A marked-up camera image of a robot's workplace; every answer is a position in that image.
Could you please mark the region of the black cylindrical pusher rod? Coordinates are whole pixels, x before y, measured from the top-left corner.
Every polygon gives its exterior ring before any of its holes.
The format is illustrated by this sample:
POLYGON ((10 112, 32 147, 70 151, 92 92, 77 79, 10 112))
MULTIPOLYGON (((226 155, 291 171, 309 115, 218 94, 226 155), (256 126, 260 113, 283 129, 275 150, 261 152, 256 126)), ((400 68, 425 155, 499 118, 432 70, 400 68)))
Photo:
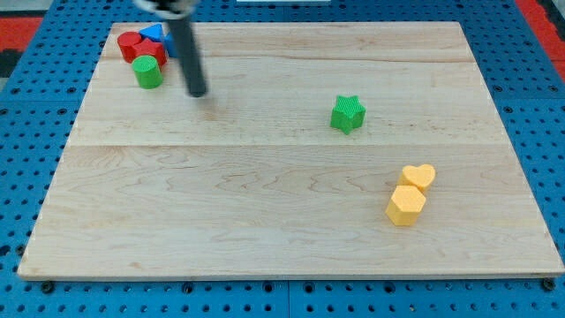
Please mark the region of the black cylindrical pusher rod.
POLYGON ((207 82, 200 61, 200 51, 192 31, 190 16, 168 20, 177 59, 182 68, 187 92, 192 97, 202 97, 207 93, 207 82))

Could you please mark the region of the silver rod mount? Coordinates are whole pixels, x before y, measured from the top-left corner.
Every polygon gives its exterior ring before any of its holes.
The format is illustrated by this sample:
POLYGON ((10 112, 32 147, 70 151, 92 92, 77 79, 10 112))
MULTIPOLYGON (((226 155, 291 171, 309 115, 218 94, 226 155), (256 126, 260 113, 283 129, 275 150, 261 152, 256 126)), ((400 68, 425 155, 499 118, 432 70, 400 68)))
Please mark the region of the silver rod mount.
POLYGON ((161 19, 183 19, 191 15, 199 0, 132 0, 141 9, 154 13, 161 19))

